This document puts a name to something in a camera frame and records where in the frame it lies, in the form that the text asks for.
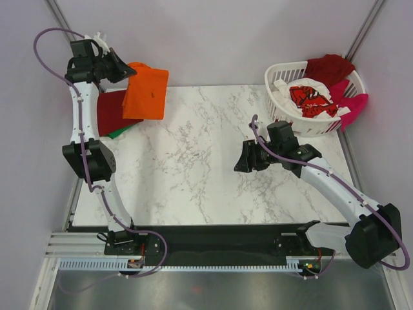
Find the dark red crumpled shirt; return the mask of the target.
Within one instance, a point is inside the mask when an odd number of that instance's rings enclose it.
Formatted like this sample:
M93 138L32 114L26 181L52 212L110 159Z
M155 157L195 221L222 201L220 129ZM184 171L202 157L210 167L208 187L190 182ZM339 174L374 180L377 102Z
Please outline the dark red crumpled shirt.
M307 61L305 77L330 88L344 80L354 70L355 66L348 60L336 54L326 54L321 58Z

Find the orange t shirt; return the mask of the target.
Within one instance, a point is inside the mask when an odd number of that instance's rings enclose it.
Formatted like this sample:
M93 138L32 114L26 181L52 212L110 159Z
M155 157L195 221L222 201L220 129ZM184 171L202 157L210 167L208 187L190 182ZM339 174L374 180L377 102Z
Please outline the orange t shirt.
M140 62L132 62L128 66L136 74L128 79L122 104L123 118L162 120L165 116L169 71Z

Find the folded green shirt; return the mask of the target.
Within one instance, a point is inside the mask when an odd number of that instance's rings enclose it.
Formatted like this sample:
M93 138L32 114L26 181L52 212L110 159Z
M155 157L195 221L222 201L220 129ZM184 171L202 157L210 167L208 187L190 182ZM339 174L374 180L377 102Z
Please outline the folded green shirt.
M109 134L107 134L106 136L110 139L116 139L118 137L120 137L122 134L124 134L127 130L131 129L133 127L133 125L127 126L127 127L123 127L122 129L118 129L115 130Z

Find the left aluminium corner post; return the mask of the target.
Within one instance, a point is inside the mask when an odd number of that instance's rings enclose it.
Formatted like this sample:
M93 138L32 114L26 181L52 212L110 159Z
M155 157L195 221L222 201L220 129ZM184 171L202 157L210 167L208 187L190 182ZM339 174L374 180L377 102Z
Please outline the left aluminium corner post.
M75 69L75 63L73 61L73 59L75 58L75 55L74 55L74 51L72 48L72 43L76 41L84 40L86 39L86 37L84 34L76 32L75 30L72 29L58 1L46 0L45 5L47 9L50 11L55 22L57 23L57 27L62 29L63 35L70 47L71 58L67 64L66 70L68 70L69 68Z

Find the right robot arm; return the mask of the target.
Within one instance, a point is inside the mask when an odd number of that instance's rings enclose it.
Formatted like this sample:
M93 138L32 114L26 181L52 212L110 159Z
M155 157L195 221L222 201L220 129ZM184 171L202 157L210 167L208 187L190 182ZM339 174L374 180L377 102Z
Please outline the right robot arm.
M296 248L310 254L317 248L348 254L360 267L380 263L404 271L410 256L403 243L401 215L391 203L382 205L345 181L310 144L299 144L292 126L277 121L266 127L268 139L260 135L257 116L249 125L255 138L243 142L236 172L263 171L273 164L293 173L317 189L346 219L348 227L311 222L295 239Z

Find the pink crumpled shirt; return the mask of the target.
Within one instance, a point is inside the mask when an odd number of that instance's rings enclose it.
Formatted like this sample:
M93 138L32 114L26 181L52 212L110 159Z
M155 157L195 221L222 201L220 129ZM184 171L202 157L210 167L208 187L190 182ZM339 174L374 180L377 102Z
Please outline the pink crumpled shirt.
M336 117L341 119L341 131L351 125L358 118L367 105L368 94L358 94L353 98L345 97L345 90L350 81L344 79L339 83L329 87L331 100L337 107Z

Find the aluminium frame rail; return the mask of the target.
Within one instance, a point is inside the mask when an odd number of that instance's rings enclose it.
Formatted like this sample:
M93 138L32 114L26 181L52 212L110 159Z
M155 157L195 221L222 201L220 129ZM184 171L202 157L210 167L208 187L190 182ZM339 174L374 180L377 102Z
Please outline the aluminium frame rail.
M147 256L160 259L179 253L247 253L276 256L315 255L317 249L293 231L278 231L275 227L254 226L162 226L156 234L143 232L54 233L48 253L62 255Z

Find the white red printed shirt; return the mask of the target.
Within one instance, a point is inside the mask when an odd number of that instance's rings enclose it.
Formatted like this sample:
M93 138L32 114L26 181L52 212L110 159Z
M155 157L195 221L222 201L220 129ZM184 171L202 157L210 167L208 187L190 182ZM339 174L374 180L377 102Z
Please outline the white red printed shirt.
M302 78L286 83L282 79L274 81L273 96L288 113L293 116L314 119L341 117L350 112L340 107L349 80L344 79L328 88L325 84L310 78Z

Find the aluminium corner post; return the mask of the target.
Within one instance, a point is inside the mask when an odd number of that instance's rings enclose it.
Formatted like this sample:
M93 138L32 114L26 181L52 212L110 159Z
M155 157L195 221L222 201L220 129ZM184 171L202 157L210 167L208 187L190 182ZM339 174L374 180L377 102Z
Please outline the aluminium corner post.
M348 52L345 55L345 59L353 62L356 55L358 54L362 44L366 40L368 34L372 30L374 23L379 18L384 7L388 3L388 0L375 0L371 9L369 10L365 20L363 21L357 35L355 36Z
M75 63L73 61L73 59L75 58L75 55L74 55L74 51L72 48L72 43L76 41L84 40L86 39L86 37L84 34L76 32L75 30L72 29L58 1L46 0L45 5L47 9L50 11L55 22L57 23L57 27L62 29L63 35L70 47L71 58L67 64L66 70L68 70L69 68L75 69Z

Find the right aluminium corner post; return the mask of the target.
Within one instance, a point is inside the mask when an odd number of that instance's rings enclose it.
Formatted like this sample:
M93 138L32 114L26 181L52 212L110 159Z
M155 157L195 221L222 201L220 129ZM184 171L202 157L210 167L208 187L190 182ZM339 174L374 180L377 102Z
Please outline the right aluminium corner post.
M366 40L368 34L372 30L374 23L379 18L384 7L388 3L388 0L375 0L371 9L369 10L365 20L363 21L357 35L355 36L348 52L345 55L345 59L353 62L356 55L358 54L362 44Z

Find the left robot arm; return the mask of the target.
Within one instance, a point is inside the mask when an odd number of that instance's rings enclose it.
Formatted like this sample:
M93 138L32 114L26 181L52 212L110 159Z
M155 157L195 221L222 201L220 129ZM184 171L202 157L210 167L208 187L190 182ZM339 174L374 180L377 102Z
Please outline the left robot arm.
M75 174L96 194L108 222L105 242L119 245L128 254L141 248L141 237L130 232L132 217L125 209L115 181L117 169L113 152L101 141L97 124L99 85L106 79L117 83L136 71L117 56L106 43L86 38L70 44L72 58L65 79L73 103L73 129L63 156Z

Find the white laundry basket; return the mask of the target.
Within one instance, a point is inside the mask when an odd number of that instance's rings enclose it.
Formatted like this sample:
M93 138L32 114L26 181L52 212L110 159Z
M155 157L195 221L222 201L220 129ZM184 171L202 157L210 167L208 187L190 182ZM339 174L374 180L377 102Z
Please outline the white laundry basket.
M298 134L306 137L320 136L328 132L341 129L340 117L330 119L314 119L314 118L302 118L299 116L293 116L288 113L273 96L273 91L276 90L274 81L278 79L284 80L286 83L290 83L297 79L307 78L305 77L305 69L307 67L307 61L298 61L291 63L279 63L272 65L265 72L265 86L267 89L267 103L266 107L270 118L273 121L286 121L292 126L292 130ZM348 87L345 90L346 98L353 98L358 94L367 94L361 79L356 72L356 69L345 79L350 81Z

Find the folded dark red shirt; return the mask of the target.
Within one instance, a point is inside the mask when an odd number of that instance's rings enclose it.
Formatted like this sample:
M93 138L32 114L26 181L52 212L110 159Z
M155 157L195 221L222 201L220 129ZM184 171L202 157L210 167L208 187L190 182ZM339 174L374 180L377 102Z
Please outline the folded dark red shirt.
M97 100L97 124L99 135L107 134L130 125L141 123L142 119L123 117L123 100L126 90L101 93Z

